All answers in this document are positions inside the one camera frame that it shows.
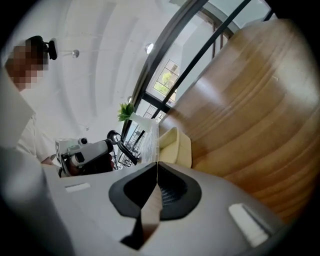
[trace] beige container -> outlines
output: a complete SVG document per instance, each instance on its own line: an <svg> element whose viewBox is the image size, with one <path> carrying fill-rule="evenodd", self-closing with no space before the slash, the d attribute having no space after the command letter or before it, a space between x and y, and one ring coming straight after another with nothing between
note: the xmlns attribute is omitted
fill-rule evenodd
<svg viewBox="0 0 320 256"><path fill-rule="evenodd" d="M191 140L177 127L168 130L159 138L159 161L191 168Z"/></svg>

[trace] white strip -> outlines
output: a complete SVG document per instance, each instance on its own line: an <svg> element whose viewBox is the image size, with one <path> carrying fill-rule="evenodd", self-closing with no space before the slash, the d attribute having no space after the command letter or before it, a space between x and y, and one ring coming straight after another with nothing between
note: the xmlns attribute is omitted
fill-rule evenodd
<svg viewBox="0 0 320 256"><path fill-rule="evenodd" d="M90 184L89 183L81 183L81 184L78 184L78 185L73 185L73 186L67 186L65 188L65 190L70 193L70 192L75 192L75 191L80 191L80 190L84 190L84 189L87 189L87 188L90 188Z"/></svg>
<svg viewBox="0 0 320 256"><path fill-rule="evenodd" d="M231 205L229 213L252 247L257 247L268 240L268 234L247 213L242 203Z"/></svg>

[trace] white vase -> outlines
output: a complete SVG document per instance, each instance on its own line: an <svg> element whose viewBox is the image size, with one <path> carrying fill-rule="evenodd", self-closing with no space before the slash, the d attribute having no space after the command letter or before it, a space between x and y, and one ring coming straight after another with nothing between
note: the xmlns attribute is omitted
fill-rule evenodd
<svg viewBox="0 0 320 256"><path fill-rule="evenodd" d="M132 113L129 119L135 121L146 133L150 132L152 126L151 119L142 117L136 113Z"/></svg>

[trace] wooden table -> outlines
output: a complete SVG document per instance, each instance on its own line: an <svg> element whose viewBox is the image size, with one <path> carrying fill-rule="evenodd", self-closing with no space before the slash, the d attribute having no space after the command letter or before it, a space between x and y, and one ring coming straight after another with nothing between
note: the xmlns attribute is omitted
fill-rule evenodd
<svg viewBox="0 0 320 256"><path fill-rule="evenodd" d="M319 74L288 20L237 31L160 124L190 137L192 168L295 219L320 167Z"/></svg>

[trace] black hair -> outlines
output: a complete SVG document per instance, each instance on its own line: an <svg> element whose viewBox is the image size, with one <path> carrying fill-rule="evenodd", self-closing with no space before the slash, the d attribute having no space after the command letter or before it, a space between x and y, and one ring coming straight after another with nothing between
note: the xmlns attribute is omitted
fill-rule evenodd
<svg viewBox="0 0 320 256"><path fill-rule="evenodd" d="M32 48L36 49L36 58L41 62L40 64L48 64L48 46L40 35L35 35L28 38L27 40L25 40L25 44L30 45Z"/></svg>

